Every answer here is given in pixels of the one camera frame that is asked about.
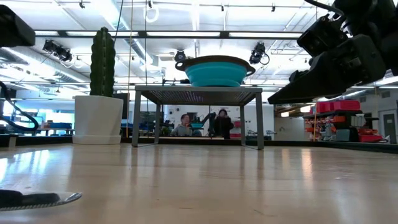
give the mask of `black equipment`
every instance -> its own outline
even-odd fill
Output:
[[[312,56],[311,67],[294,72],[270,104],[334,98],[383,78],[388,69],[398,75],[398,10],[392,0],[336,0],[333,6],[305,1],[335,15],[322,16],[297,40]]]
[[[70,49],[64,49],[61,45],[56,44],[53,40],[46,40],[43,50],[49,54],[54,54],[63,62],[70,62],[73,58]]]
[[[267,63],[261,63],[261,59],[263,57],[268,58]],[[249,59],[250,64],[255,65],[258,63],[261,63],[263,65],[267,65],[269,63],[269,56],[266,54],[266,46],[264,46],[264,43],[257,43],[256,46],[254,47],[254,50],[251,52],[251,56]]]
[[[213,137],[215,135],[215,130],[214,130],[214,121],[216,118],[217,114],[216,113],[209,113],[208,115],[205,116],[205,118],[203,118],[202,121],[200,121],[200,118],[197,117],[195,118],[195,120],[193,120],[189,126],[192,130],[195,129],[202,129],[202,127],[205,125],[206,121],[209,120],[209,128],[208,128],[208,132],[209,132],[209,136]]]
[[[183,50],[178,50],[177,53],[175,54],[174,60],[176,62],[185,60],[187,58],[187,56],[185,55]]]
[[[21,18],[19,18],[7,6],[0,5],[0,47],[16,47],[16,46],[33,46],[35,45],[35,32],[30,28]],[[1,94],[11,104],[15,110],[19,111],[21,115],[29,118],[33,124],[33,128],[27,128],[15,124],[14,122],[6,119],[0,113],[0,120],[5,121],[7,124],[22,131],[36,131],[39,127],[38,122],[29,114],[19,109],[14,102],[11,101],[10,91],[7,86],[0,81]]]

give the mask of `cactus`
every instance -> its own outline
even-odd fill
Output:
[[[90,95],[112,97],[116,51],[107,28],[102,27],[94,36],[91,51]]]

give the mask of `white planter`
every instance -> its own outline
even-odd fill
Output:
[[[123,100],[76,96],[75,144],[119,144]]]

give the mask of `wooden floor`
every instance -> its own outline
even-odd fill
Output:
[[[0,223],[397,223],[396,155],[344,149],[51,145],[0,152],[0,188],[83,192]]]

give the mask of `door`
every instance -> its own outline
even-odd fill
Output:
[[[391,144],[397,144],[395,114],[385,114],[385,115],[383,115],[383,122],[384,122],[384,135],[385,135],[385,137],[390,136]]]

